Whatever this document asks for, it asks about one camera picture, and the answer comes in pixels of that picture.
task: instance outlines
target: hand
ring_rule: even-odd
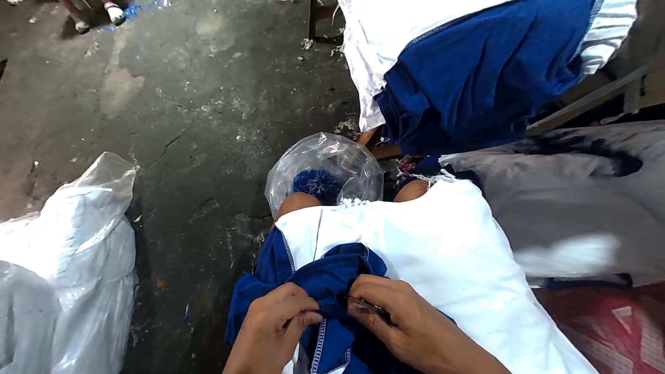
[[[305,329],[320,323],[317,302],[293,283],[254,300],[223,374],[281,373]]]
[[[390,313],[390,323],[349,300],[348,313],[401,362],[425,373],[510,374],[404,281],[361,275],[349,294]]]

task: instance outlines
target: blue fabric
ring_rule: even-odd
[[[317,198],[323,205],[337,205],[342,186],[325,169],[301,170],[293,177],[293,192],[304,192]]]
[[[523,138],[536,109],[582,77],[595,2],[519,0],[408,45],[375,99],[404,154],[467,152]]]
[[[311,326],[300,342],[312,360],[312,373],[327,373],[346,365],[345,373],[403,373],[413,369],[400,364],[385,345],[346,312],[348,293],[360,274],[383,276],[386,264],[360,243],[341,244],[323,258],[297,271],[289,247],[277,229],[268,235],[254,274],[235,284],[225,340],[235,341],[249,304],[287,282],[302,287],[320,306],[323,322]]]

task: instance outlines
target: dirty floor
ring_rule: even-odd
[[[356,118],[344,60],[303,49],[303,1],[144,0],[83,36],[60,5],[33,1],[0,0],[0,220],[38,210],[101,152],[133,162],[123,373],[220,373],[234,282],[272,222],[268,170]]]

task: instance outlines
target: white plastic sack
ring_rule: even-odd
[[[118,374],[134,302],[134,167],[105,152],[0,224],[0,374]]]
[[[265,198],[273,218],[293,192],[293,178],[301,171],[314,169],[326,170],[342,186],[337,204],[345,198],[383,198],[383,171],[370,151],[341,135],[319,132],[290,147],[268,173]]]

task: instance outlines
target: floor crack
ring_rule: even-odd
[[[159,157],[157,157],[157,159],[155,159],[154,161],[150,161],[147,168],[151,167],[155,162],[161,160],[162,157],[164,157],[164,155],[166,154],[166,151],[168,150],[168,147],[170,147],[171,144],[175,143],[178,139],[180,139],[185,134],[185,132],[187,132],[187,130],[189,130],[189,129],[190,129],[189,127],[183,129],[182,132],[178,136],[173,138],[170,142],[166,143],[166,145],[164,146],[164,150],[162,151],[162,154]]]

